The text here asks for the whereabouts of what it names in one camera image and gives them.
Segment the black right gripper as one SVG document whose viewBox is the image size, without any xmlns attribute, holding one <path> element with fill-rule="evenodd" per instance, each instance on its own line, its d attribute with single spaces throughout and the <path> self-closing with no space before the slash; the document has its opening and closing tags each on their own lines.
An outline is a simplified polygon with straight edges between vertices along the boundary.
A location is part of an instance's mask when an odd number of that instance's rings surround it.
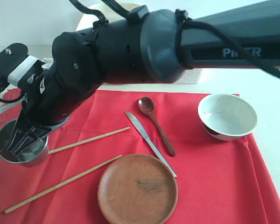
<svg viewBox="0 0 280 224">
<path fill-rule="evenodd" d="M 64 125 L 100 86 L 94 67 L 51 67 L 36 74 L 28 71 L 14 79 L 14 85 L 27 95 L 12 129 L 6 151 L 19 155 Z"/>
</svg>

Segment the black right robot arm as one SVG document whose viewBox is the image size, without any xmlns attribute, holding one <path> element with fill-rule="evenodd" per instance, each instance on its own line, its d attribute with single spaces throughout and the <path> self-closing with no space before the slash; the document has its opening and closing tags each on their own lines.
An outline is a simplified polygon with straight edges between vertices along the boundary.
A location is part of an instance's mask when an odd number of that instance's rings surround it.
<svg viewBox="0 0 280 224">
<path fill-rule="evenodd" d="M 255 67 L 280 79 L 280 0 L 195 20 L 184 10 L 106 4 L 122 19 L 108 23 L 96 12 L 92 28 L 54 39 L 47 71 L 33 60 L 35 74 L 8 76 L 26 97 L 5 147 L 12 156 L 64 124 L 103 83 L 173 83 L 194 68 Z"/>
</svg>

